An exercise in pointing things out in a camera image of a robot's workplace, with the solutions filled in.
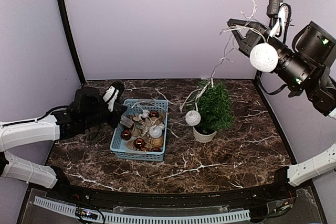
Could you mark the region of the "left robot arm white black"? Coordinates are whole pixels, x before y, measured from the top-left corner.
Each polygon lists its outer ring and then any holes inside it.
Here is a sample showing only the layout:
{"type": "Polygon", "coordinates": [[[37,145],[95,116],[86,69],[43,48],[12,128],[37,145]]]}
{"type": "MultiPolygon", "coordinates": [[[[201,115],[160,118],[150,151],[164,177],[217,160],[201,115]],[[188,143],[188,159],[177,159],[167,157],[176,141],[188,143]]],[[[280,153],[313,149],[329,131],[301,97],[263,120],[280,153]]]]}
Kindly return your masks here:
{"type": "Polygon", "coordinates": [[[48,189],[63,201],[74,197],[74,189],[61,168],[43,166],[19,158],[11,148],[44,141],[66,140],[85,131],[109,124],[118,126],[127,107],[120,103],[124,85],[115,82],[104,93],[83,87],[76,91],[70,105],[54,107],[45,115],[26,121],[1,123],[1,177],[9,177],[48,189]]]}

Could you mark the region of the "white woven ball light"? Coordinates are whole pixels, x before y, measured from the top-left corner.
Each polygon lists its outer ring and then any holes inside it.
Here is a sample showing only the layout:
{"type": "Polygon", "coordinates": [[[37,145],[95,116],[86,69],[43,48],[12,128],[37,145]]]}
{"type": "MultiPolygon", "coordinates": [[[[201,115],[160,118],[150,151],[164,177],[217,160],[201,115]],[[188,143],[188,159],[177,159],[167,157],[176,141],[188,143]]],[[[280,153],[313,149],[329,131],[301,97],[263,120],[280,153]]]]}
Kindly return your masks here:
{"type": "Polygon", "coordinates": [[[272,72],[278,64],[277,51],[268,43],[254,46],[249,58],[251,65],[261,72],[272,72]]]}
{"type": "Polygon", "coordinates": [[[152,126],[149,130],[150,137],[159,138],[162,135],[162,129],[159,126],[152,126]]]}
{"type": "Polygon", "coordinates": [[[201,115],[198,111],[190,110],[185,115],[185,121],[189,126],[197,126],[201,121],[201,115]]]}

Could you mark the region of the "clear plastic battery box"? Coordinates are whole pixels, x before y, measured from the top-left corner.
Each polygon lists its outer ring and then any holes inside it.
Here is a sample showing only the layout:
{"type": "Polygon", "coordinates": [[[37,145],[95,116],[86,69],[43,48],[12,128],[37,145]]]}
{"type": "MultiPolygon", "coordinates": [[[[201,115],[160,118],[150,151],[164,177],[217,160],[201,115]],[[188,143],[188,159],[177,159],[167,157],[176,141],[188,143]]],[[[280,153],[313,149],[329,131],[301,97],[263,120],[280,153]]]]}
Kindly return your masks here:
{"type": "Polygon", "coordinates": [[[123,116],[120,120],[120,124],[122,124],[125,127],[131,128],[132,125],[134,124],[134,122],[131,119],[129,119],[128,117],[123,116]]]}

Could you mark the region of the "small green christmas tree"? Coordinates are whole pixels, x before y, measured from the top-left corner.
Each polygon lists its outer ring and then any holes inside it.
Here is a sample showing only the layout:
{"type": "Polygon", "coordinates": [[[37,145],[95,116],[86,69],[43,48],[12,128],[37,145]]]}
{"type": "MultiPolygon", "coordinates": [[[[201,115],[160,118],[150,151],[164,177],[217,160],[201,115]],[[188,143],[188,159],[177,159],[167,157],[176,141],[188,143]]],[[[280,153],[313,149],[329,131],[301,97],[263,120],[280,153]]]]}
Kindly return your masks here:
{"type": "Polygon", "coordinates": [[[205,135],[230,129],[235,118],[225,85],[215,83],[212,86],[206,81],[202,81],[200,85],[206,89],[201,97],[197,99],[201,121],[195,128],[205,135]]]}

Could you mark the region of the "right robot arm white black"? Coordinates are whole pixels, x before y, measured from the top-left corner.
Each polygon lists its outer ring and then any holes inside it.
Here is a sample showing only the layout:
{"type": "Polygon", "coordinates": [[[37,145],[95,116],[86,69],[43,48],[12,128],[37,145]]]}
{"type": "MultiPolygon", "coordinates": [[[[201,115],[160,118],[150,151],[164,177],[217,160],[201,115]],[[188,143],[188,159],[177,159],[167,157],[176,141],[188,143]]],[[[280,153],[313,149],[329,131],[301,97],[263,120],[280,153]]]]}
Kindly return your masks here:
{"type": "Polygon", "coordinates": [[[335,62],[335,38],[328,32],[310,22],[289,48],[258,22],[230,19],[228,30],[255,69],[276,73],[290,90],[290,97],[305,92],[318,112],[335,118],[335,81],[330,77],[335,62]]]}

